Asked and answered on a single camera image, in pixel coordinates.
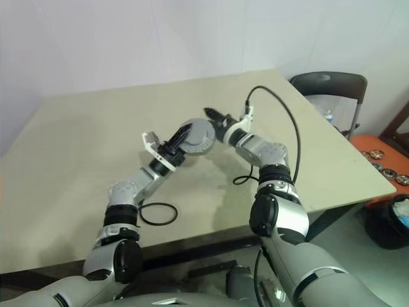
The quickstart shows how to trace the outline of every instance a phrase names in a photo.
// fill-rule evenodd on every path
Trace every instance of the table leg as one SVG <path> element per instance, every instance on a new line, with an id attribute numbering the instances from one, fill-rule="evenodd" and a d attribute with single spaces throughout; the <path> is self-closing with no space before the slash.
<path id="1" fill-rule="evenodd" d="M 356 203 L 338 208 L 328 209 L 322 213 L 309 227 L 306 242 L 310 242 L 322 231 L 327 229 L 332 223 L 336 222 L 341 216 L 351 210 Z"/>

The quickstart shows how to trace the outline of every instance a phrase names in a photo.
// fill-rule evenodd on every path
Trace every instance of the small bottle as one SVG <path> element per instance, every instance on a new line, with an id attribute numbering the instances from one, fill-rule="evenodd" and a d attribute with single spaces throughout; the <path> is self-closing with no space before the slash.
<path id="1" fill-rule="evenodd" d="M 332 112 L 331 110 L 327 110 L 323 116 L 325 117 L 325 119 L 328 120 L 329 123 L 332 123 Z"/>

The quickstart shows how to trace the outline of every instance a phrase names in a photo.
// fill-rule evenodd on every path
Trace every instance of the black wire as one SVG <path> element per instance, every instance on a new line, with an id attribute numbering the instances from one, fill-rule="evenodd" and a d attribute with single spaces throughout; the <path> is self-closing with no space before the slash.
<path id="1" fill-rule="evenodd" d="M 258 251 L 256 263 L 254 264 L 254 277 L 253 277 L 253 284 L 254 284 L 254 292 L 256 293 L 257 303 L 260 307 L 264 307 L 263 301 L 261 300 L 260 291 L 258 289 L 258 265 L 260 263 L 260 258 L 262 254 L 262 249 Z"/>
<path id="2" fill-rule="evenodd" d="M 240 185 L 240 184 L 244 184 L 248 181 L 248 179 L 253 179 L 255 181 L 258 182 L 258 179 L 253 175 L 253 165 L 250 165 L 250 173 L 248 175 L 243 175 L 243 176 L 238 176 L 236 178 L 233 179 L 233 184 L 235 185 Z"/>
<path id="3" fill-rule="evenodd" d="M 162 222 L 162 223 L 156 223 L 156 222 L 152 222 L 147 220 L 143 215 L 142 215 L 142 209 L 146 208 L 146 207 L 152 207 L 152 206 L 163 206 L 163 207 L 168 207 L 171 208 L 174 211 L 174 216 L 166 221 L 166 222 Z M 140 211 L 139 211 L 139 216 L 141 217 L 142 221 L 144 221 L 146 224 L 148 225 L 152 225 L 152 226 L 165 226 L 165 225 L 169 225 L 171 223 L 173 223 L 177 218 L 178 218 L 178 209 L 174 206 L 171 205 L 170 203 L 147 203 L 145 205 L 141 205 Z"/>
<path id="4" fill-rule="evenodd" d="M 300 169 L 300 159 L 301 159 L 301 137 L 300 137 L 300 132 L 298 131 L 298 125 L 297 122 L 294 119 L 293 113 L 291 113 L 291 111 L 288 109 L 288 106 L 286 105 L 286 103 L 283 101 L 283 99 L 280 98 L 280 96 L 278 96 L 276 93 L 274 93 L 272 90 L 270 90 L 269 88 L 267 88 L 266 86 L 263 85 L 257 85 L 255 86 L 253 89 L 251 89 L 250 93 L 247 96 L 247 99 L 245 101 L 245 106 L 246 108 L 248 108 L 250 102 L 250 97 L 253 94 L 253 92 L 257 89 L 262 89 L 265 90 L 266 92 L 268 92 L 269 94 L 271 94 L 273 97 L 275 97 L 280 104 L 282 105 L 282 107 L 287 111 L 288 116 L 291 118 L 291 121 L 293 122 L 293 126 L 294 126 L 294 130 L 295 130 L 295 135 L 297 137 L 297 160 L 295 162 L 295 170 L 294 170 L 294 177 L 293 177 L 293 183 L 295 183 L 297 181 L 297 177 L 298 177 L 298 171 Z"/>

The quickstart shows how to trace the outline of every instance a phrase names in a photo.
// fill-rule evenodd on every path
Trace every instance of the beige tabletop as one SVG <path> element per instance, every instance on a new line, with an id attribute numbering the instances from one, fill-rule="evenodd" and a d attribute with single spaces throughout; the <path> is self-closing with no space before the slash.
<path id="1" fill-rule="evenodd" d="M 204 107 L 238 117 L 257 84 L 277 92 L 298 122 L 297 189 L 306 211 L 395 191 L 276 70 L 53 97 L 41 104 L 1 161 L 0 271 L 85 258 L 102 226 L 108 188 L 151 159 L 141 133 L 154 130 L 166 140 L 185 120 L 204 118 Z M 293 170 L 296 139 L 285 111 L 262 91 L 251 103 L 252 131 L 284 143 Z M 218 143 L 208 155 L 188 157 L 148 200 L 174 204 L 178 219 L 168 226 L 139 222 L 141 245 L 247 225 L 256 183 L 231 181 L 248 171 L 232 148 Z M 164 220 L 171 213 L 156 208 L 146 209 L 146 215 Z"/>

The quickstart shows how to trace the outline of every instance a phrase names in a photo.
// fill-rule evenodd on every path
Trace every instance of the chair backrest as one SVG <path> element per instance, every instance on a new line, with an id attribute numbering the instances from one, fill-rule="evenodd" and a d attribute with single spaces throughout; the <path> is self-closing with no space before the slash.
<path id="1" fill-rule="evenodd" d="M 364 101 L 367 81 L 362 75 L 347 72 L 309 72 L 289 81 L 303 96 L 333 95 Z"/>

